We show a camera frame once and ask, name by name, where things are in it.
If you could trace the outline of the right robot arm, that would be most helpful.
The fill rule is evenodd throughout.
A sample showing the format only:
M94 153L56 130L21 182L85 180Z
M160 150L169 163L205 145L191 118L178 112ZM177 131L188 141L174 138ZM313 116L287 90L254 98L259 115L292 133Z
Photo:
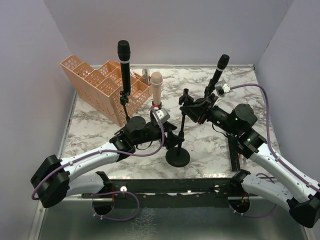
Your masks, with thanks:
M246 173L238 180L245 192L268 199L286 209L300 225L313 228L320 218L319 182L288 162L253 129L258 118L250 105L238 104L231 113L227 113L216 105L217 100L215 95L198 100L180 97L178 103L181 112L193 122L201 125L208 121L235 137L237 152L263 167L283 186Z

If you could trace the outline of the black tripod mic stand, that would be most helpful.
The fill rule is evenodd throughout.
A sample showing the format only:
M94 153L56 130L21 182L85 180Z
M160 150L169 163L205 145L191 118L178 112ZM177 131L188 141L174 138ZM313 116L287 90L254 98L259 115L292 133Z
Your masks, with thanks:
M126 104L129 103L129 98L128 98L128 93L125 92L125 91L120 91L120 104L122 105L123 107L123 110L124 110L124 114L125 114L125 120L126 122L128 123L130 121L130 116L128 114L128 111L127 111L127 108L126 108Z

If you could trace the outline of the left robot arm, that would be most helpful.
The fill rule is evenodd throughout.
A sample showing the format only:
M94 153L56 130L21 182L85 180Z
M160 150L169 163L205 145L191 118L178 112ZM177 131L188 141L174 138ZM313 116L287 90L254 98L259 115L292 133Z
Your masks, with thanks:
M71 190L70 183L85 173L129 156L137 157L137 145L159 141L162 147L173 146L171 137L176 129L177 126L168 121L162 123L154 118L146 122L143 117L134 116L118 134L100 147L67 158L50 155L30 179L34 188L31 198L41 201L45 208L53 207L67 196Z

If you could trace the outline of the black round-base stand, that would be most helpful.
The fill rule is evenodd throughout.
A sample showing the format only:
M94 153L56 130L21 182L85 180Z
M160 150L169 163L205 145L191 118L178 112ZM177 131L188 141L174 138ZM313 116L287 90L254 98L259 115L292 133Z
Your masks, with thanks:
M188 106L190 103L193 103L194 99L189 95L189 90L185 88L183 90L182 96L178 100L178 104L180 106ZM178 133L178 136L182 138L182 142L184 141L184 128L185 128L185 120L186 120L186 114L182 114L182 120L180 125L180 131ZM169 149L165 155L166 161L173 167L181 168L185 167L190 162L190 154L189 152L182 148L182 142L180 142L177 147L173 147Z
M211 78L208 85L205 87L204 98L207 98L209 95L212 94L212 92L215 89L215 84L216 84L215 80L213 78Z
M161 103L155 104L154 101L152 101L152 106L150 108L150 119L156 120L157 118L159 118L160 120L162 120L164 116L165 114L162 110Z

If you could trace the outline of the black microphone silver grille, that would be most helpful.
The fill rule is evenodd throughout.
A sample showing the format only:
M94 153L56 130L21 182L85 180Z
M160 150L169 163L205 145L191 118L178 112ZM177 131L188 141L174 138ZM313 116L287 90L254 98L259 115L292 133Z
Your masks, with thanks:
M241 169L239 155L237 152L237 141L231 135L227 136L228 148L229 148L229 158L231 171L237 172Z

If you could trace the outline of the beige microphone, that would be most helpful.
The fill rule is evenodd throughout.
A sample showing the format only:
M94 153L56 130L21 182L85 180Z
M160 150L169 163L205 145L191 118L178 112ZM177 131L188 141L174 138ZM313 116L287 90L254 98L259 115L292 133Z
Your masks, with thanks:
M163 84L163 76L160 72L153 72L150 77L150 83L152 87L153 103L155 105L161 104L161 92Z

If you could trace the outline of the black slim microphone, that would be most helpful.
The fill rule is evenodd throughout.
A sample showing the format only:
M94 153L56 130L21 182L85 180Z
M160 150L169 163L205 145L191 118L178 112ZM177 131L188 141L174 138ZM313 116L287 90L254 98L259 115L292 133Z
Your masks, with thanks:
M223 71L227 67L230 60L230 56L227 54L223 54L218 60L215 72L213 74L212 79L210 80L210 84L214 87L215 84L219 81Z

